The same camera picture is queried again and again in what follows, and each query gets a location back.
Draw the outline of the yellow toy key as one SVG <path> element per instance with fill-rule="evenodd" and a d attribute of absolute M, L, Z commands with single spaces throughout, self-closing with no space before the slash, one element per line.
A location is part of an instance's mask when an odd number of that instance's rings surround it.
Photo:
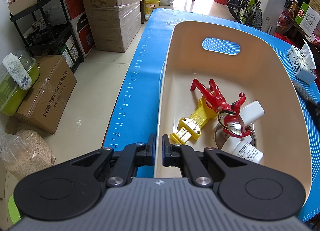
<path fill-rule="evenodd" d="M 183 145 L 191 138 L 197 141 L 205 124 L 216 118 L 216 112 L 207 105 L 205 98 L 201 97 L 197 109 L 189 117 L 182 117 L 179 120 L 177 132 L 171 133 L 170 137 L 175 143 Z"/>

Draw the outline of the black metal shelf rack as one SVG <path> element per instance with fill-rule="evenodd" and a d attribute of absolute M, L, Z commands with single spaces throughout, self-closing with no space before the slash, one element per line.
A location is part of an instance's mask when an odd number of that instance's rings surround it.
<path fill-rule="evenodd" d="M 36 0 L 31 7 L 11 14 L 10 21 L 30 56 L 61 54 L 72 72 L 84 62 L 65 0 Z"/>

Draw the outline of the yellow oil jug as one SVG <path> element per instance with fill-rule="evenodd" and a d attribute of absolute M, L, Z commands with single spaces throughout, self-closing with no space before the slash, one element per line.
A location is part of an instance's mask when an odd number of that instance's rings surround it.
<path fill-rule="evenodd" d="M 145 8 L 144 8 L 144 14 L 145 15 L 151 15 L 151 13 L 159 8 L 160 0 L 144 0 Z"/>

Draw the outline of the green clear lid container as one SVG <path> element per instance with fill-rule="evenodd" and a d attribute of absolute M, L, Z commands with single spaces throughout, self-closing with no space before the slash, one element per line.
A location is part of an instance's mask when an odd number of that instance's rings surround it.
<path fill-rule="evenodd" d="M 19 59 L 23 68 L 29 74 L 30 83 L 27 84 L 29 86 L 28 89 L 20 88 L 5 65 L 1 63 L 1 112 L 9 117 L 16 113 L 29 89 L 31 89 L 40 75 L 35 58 L 31 57 L 25 50 L 13 52 L 12 55 Z"/>

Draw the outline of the white pill bottle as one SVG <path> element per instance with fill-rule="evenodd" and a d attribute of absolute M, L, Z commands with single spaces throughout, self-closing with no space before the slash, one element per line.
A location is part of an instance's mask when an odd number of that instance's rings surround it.
<path fill-rule="evenodd" d="M 264 156 L 253 145 L 236 137 L 229 137 L 221 150 L 254 163 L 259 163 Z"/>

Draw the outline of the white tissue pack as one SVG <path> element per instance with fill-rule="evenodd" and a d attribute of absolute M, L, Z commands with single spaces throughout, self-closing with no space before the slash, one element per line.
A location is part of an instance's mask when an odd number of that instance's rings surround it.
<path fill-rule="evenodd" d="M 304 40 L 304 45 L 301 49 L 292 45 L 287 51 L 287 56 L 296 78 L 311 85 L 317 78 L 315 74 L 316 64 L 307 41 Z"/>

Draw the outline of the bag of grain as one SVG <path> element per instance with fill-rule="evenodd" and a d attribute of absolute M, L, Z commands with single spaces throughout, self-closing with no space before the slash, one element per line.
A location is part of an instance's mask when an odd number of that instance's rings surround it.
<path fill-rule="evenodd" d="M 52 167 L 56 157 L 39 133 L 20 130 L 14 135 L 1 134 L 1 160 L 7 171 L 21 180 Z"/>

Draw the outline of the red ultraman figure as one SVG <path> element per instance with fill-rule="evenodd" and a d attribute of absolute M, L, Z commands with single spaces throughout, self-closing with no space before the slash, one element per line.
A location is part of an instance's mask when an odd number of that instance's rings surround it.
<path fill-rule="evenodd" d="M 195 91 L 196 88 L 202 93 L 207 105 L 216 112 L 217 120 L 222 126 L 224 133 L 236 138 L 251 135 L 250 129 L 246 129 L 244 123 L 240 120 L 240 108 L 246 101 L 246 96 L 243 92 L 240 92 L 239 100 L 230 105 L 213 79 L 209 80 L 210 90 L 197 79 L 194 79 L 190 90 Z"/>

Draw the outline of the blue silicone baking mat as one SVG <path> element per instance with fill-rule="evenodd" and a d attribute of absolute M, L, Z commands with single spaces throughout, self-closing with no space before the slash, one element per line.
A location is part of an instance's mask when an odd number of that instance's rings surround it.
<path fill-rule="evenodd" d="M 291 81 L 296 77 L 287 56 L 290 45 L 272 35 L 214 16 L 187 11 L 157 9 L 146 24 L 129 70 L 121 87 L 104 141 L 105 146 L 121 150 L 125 145 L 144 142 L 150 134 L 157 136 L 159 104 L 165 62 L 174 27 L 184 21 L 218 24 L 265 40 L 277 53 Z M 298 96 L 308 129 L 312 183 L 307 201 L 299 214 L 309 221 L 319 214 L 319 131 L 306 106 Z"/>

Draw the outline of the green white product box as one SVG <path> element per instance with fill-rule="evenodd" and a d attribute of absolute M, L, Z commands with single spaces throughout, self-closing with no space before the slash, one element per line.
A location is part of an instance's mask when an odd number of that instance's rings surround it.
<path fill-rule="evenodd" d="M 307 3 L 303 2 L 295 18 L 295 22 L 300 26 L 307 37 L 310 37 L 318 26 L 319 14 Z"/>

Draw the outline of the green black bicycle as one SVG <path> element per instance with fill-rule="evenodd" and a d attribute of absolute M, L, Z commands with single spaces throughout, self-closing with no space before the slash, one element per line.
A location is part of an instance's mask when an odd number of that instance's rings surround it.
<path fill-rule="evenodd" d="M 226 0 L 227 7 L 240 24 L 261 30 L 263 25 L 263 14 L 260 9 L 259 0 Z"/>

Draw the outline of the floor cardboard box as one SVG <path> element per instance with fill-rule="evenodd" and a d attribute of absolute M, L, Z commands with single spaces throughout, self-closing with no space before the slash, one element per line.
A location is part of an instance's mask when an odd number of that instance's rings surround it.
<path fill-rule="evenodd" d="M 63 55 L 37 57 L 39 78 L 20 104 L 15 117 L 44 132 L 54 134 L 76 85 Z"/>

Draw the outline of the stacked large cardboard boxes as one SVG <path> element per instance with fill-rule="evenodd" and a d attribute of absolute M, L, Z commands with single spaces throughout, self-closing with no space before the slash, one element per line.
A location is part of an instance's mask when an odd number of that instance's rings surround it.
<path fill-rule="evenodd" d="M 83 0 L 98 50 L 124 53 L 141 26 L 140 0 Z"/>

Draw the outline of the white cube adapter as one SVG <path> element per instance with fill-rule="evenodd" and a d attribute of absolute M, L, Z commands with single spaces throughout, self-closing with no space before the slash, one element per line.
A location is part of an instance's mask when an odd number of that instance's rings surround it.
<path fill-rule="evenodd" d="M 240 110 L 240 118 L 244 123 L 244 127 L 253 124 L 264 114 L 265 111 L 259 101 L 254 101 Z"/>

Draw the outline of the white rolled cloth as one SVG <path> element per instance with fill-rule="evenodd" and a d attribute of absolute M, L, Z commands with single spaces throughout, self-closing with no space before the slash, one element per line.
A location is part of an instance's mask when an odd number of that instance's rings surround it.
<path fill-rule="evenodd" d="M 25 91 L 31 88 L 32 79 L 16 55 L 8 54 L 2 63 L 19 88 Z"/>

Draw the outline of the beige plastic storage bin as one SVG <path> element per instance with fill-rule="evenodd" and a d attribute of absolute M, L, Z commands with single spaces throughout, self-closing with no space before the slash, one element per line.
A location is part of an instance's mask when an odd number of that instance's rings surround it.
<path fill-rule="evenodd" d="M 191 115 L 201 93 L 190 91 L 198 79 L 213 79 L 228 103 L 246 95 L 260 102 L 264 115 L 254 123 L 262 165 L 285 172 L 311 190 L 308 129 L 298 95 L 276 51 L 263 39 L 218 24 L 184 21 L 172 32 L 165 62 L 157 127 L 156 177 L 178 177 L 162 165 L 163 135 L 173 133 L 181 117 Z"/>

